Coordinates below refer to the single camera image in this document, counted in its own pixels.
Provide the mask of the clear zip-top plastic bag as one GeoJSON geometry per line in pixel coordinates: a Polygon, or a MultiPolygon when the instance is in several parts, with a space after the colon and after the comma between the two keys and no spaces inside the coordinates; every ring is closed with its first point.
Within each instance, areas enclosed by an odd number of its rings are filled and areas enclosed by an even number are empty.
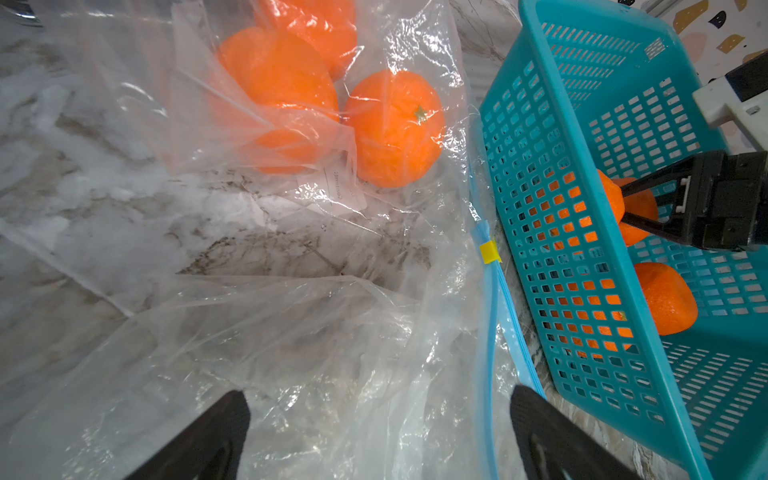
{"type": "Polygon", "coordinates": [[[5,479],[124,479],[232,390],[240,479],[521,479],[508,396],[531,370],[497,343],[511,306],[470,239],[430,246],[397,290],[354,276],[192,277],[127,320],[14,429],[5,479]]]}

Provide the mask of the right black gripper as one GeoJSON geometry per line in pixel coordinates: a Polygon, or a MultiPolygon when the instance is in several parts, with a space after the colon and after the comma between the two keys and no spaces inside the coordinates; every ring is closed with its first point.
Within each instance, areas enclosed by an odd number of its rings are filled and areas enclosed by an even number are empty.
{"type": "Polygon", "coordinates": [[[622,221],[650,235],[705,250],[754,250],[767,243],[765,151],[691,155],[623,185],[621,192],[628,198],[679,181],[683,197],[675,205],[676,220],[660,222],[625,213],[622,221]]]}

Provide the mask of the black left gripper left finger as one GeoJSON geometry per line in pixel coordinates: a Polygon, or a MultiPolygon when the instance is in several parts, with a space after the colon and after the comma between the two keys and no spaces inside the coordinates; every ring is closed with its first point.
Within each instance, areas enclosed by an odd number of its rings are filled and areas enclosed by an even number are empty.
{"type": "Polygon", "coordinates": [[[235,479],[249,424],[244,393],[229,391],[127,480],[235,479]]]}

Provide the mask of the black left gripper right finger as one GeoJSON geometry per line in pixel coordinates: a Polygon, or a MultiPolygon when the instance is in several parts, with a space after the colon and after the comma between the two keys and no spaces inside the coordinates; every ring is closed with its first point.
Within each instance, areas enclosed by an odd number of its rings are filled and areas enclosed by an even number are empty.
{"type": "Polygon", "coordinates": [[[636,479],[626,465],[541,397],[518,385],[510,417],[529,479],[636,479]]]}

